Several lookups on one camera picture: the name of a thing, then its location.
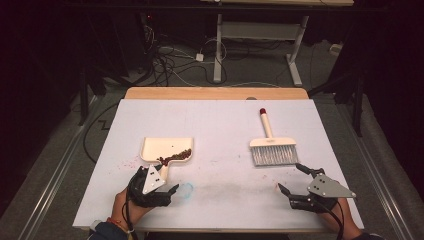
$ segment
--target dark background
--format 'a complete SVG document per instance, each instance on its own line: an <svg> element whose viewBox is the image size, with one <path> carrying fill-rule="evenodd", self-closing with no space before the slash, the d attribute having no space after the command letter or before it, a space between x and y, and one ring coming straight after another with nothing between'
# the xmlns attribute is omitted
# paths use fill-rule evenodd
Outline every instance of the dark background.
<svg viewBox="0 0 424 240"><path fill-rule="evenodd" d="M312 45L323 39L340 43L349 37L330 81L362 63L359 66L365 72L364 91L376 118L423 197L420 173L424 167L424 35L420 24L424 21L419 4L413 0L355 1L357 7L388 6L390 11L355 19L330 13L312 16L304 43ZM214 15L152 16L152 24L159 32L193 46L201 45L215 31ZM272 20L270 16L243 17ZM142 36L137 31L133 15L95 13L87 18L62 9L53 0L1 3L0 213L25 180L49 134L71 111L81 67L85 66L94 92L102 94L100 79L105 73L125 76L128 69L143 65L135 60L143 59ZM355 79L331 91L351 94L352 82Z"/></svg>

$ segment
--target wooden table edge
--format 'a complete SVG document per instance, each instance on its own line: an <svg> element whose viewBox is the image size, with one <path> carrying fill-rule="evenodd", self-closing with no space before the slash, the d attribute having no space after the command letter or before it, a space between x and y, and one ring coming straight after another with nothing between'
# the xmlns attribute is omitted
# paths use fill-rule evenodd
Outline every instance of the wooden table edge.
<svg viewBox="0 0 424 240"><path fill-rule="evenodd" d="M132 87L127 90L125 99L302 100L309 97L303 88Z"/></svg>

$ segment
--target brush handle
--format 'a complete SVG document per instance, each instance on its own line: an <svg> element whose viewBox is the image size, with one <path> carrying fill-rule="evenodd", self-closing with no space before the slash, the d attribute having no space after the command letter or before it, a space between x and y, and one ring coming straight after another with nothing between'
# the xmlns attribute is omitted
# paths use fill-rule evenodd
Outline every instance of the brush handle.
<svg viewBox="0 0 424 240"><path fill-rule="evenodd" d="M264 126L266 137L272 138L271 126L269 125L269 120L265 108L261 108L259 113L261 114L262 125Z"/></svg>

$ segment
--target sleeve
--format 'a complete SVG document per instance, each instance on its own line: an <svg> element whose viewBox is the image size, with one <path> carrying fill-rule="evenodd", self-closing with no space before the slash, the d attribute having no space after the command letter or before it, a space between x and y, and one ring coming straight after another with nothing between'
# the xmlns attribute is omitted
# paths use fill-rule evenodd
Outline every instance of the sleeve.
<svg viewBox="0 0 424 240"><path fill-rule="evenodd" d="M90 229L92 234L88 240L127 240L128 235L115 224L110 222L94 222Z"/></svg>
<svg viewBox="0 0 424 240"><path fill-rule="evenodd" d="M362 233L358 237L352 239L352 240L385 240L382 236L379 236L377 234L369 234L369 233Z"/></svg>

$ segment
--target brush bristles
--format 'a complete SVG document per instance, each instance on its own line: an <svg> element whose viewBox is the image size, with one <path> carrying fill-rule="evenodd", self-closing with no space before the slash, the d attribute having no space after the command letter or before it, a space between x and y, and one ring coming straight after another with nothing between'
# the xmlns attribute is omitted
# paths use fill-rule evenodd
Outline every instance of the brush bristles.
<svg viewBox="0 0 424 240"><path fill-rule="evenodd" d="M299 162L295 145L252 147L256 166L287 165Z"/></svg>

